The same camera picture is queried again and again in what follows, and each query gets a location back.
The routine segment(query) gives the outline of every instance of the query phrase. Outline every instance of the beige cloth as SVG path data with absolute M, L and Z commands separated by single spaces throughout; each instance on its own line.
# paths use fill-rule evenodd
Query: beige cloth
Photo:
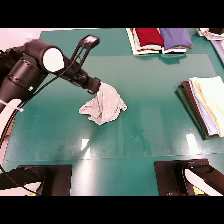
M 127 106 L 112 86 L 101 82 L 97 96 L 79 109 L 80 114 L 89 114 L 88 119 L 98 125 L 116 120 L 120 110 L 125 111 Z
M 224 137 L 224 83 L 220 76 L 192 78 L 196 96 L 217 126 L 219 136 Z

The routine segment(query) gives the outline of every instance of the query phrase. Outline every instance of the black cable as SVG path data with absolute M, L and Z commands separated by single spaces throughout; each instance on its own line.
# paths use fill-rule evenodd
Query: black cable
M 53 81 L 55 81 L 56 79 L 58 79 L 58 78 L 60 78 L 65 72 L 67 72 L 71 67 L 72 67 L 72 65 L 74 64 L 74 62 L 76 61 L 76 59 L 80 56 L 80 54 L 82 53 L 82 51 L 83 51 L 83 49 L 84 49 L 84 46 L 81 48 L 81 51 L 78 53 L 78 55 L 72 60 L 72 63 L 61 73 L 61 74 L 59 74 L 59 75 L 57 75 L 56 77 L 54 77 L 53 79 L 51 79 L 50 81 L 48 81 L 47 83 L 45 83 L 38 91 L 36 91 L 27 101 L 24 101 L 24 102 L 21 102 L 19 105 L 18 105 L 18 108 L 22 108 L 22 107 L 24 107 L 31 99 L 33 99 L 33 97 L 34 96 L 36 96 L 37 94 L 39 94 L 46 86 L 48 86 L 50 83 L 52 83 Z M 3 143 L 3 141 L 4 141 L 4 139 L 5 139 L 5 135 L 6 135 L 6 133 L 7 133 L 7 130 L 8 130 L 8 128 L 9 128 L 9 126 L 10 126 L 10 124 L 11 124 L 11 122 L 12 122 L 12 120 L 13 120 L 13 118 L 16 116 L 16 114 L 18 113 L 18 110 L 15 110 L 13 113 L 12 113 L 12 115 L 11 115 L 11 117 L 10 117 L 10 119 L 8 120 L 8 122 L 7 122 L 7 124 L 6 124 L 6 126 L 5 126 L 5 128 L 4 128 L 4 131 L 3 131 L 3 134 L 2 134 L 2 137 L 1 137 L 1 139 L 0 139 L 0 149 L 1 149 L 1 147 L 2 147 L 2 143 Z M 26 187 L 24 187 L 24 186 L 22 186 L 22 185 L 20 185 L 20 184 L 17 184 L 8 174 L 7 174 L 7 172 L 5 171 L 5 169 L 2 167 L 2 165 L 0 164 L 0 170 L 2 171 L 2 173 L 3 174 L 5 174 L 6 175 L 6 177 L 11 181 L 11 182 L 13 182 L 16 186 L 18 186 L 18 187 L 22 187 L 23 189 L 25 189 L 25 190 L 27 190 L 27 191 L 29 191 L 29 192 L 31 192 L 31 193 L 34 193 L 34 194 L 36 194 L 36 195 L 38 195 L 38 196 L 40 196 L 37 192 L 34 192 L 34 191 L 32 191 L 32 190 L 29 190 L 28 188 L 26 188 Z

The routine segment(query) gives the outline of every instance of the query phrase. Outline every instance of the green table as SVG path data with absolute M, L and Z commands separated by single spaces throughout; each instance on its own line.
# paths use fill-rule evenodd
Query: green table
M 179 60 L 134 57 L 125 29 L 44 32 L 41 39 L 67 56 L 85 35 L 100 37 L 84 69 L 114 86 L 128 110 L 116 121 L 97 126 L 78 113 L 92 96 L 57 80 L 17 115 L 4 167 L 71 163 L 71 195 L 158 195 L 158 160 L 208 158 L 224 173 L 224 139 L 203 141 L 175 94 L 180 82 L 193 76 L 224 79 L 212 44 L 195 29 L 189 31 L 194 48 Z M 89 142 L 81 150 L 83 139 Z

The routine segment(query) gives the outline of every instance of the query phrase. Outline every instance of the red cloth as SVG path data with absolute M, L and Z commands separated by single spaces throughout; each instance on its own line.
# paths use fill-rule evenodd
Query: red cloth
M 156 28 L 135 28 L 135 31 L 141 47 L 148 44 L 164 46 L 163 38 Z

